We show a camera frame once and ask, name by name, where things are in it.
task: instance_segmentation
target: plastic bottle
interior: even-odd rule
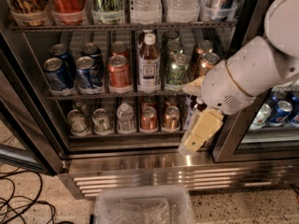
[[[144,45],[139,50],[139,86],[142,91],[157,91],[160,80],[160,51],[156,35],[146,34]]]

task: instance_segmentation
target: floor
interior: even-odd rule
[[[0,143],[20,145],[2,123]],[[57,176],[39,176],[4,163],[0,164],[0,173],[0,223],[90,223],[95,201],[75,200]],[[5,216],[5,200],[9,200],[11,208],[21,207],[17,209],[20,212],[40,190],[38,203],[25,211],[22,218],[7,222],[15,214],[10,212]],[[299,223],[297,196],[291,186],[191,191],[190,197],[196,224]]]

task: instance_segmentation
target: clear plastic container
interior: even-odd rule
[[[94,214],[101,224],[195,223],[189,193],[181,185],[105,189]]]

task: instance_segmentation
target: metal shelf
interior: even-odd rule
[[[11,25],[14,32],[84,32],[84,31],[115,31],[115,30],[147,30],[147,29],[180,29],[180,28],[221,28],[235,27],[237,21],[197,21],[189,23],[154,23],[154,24],[115,24],[115,25],[78,25],[78,26],[17,26]]]

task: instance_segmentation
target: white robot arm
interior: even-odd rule
[[[299,78],[298,8],[299,0],[275,0],[265,16],[266,38],[253,38],[227,61],[220,61],[205,77],[187,84],[183,90],[196,95],[197,101],[210,109],[233,115],[251,105],[263,91]],[[211,133],[204,136],[212,136],[221,125],[220,117],[212,119]],[[181,153],[188,154],[188,150],[195,151],[204,144],[194,143],[203,136],[201,129],[196,129],[199,126],[202,125],[195,122],[193,129],[186,132],[182,145],[187,152]]]

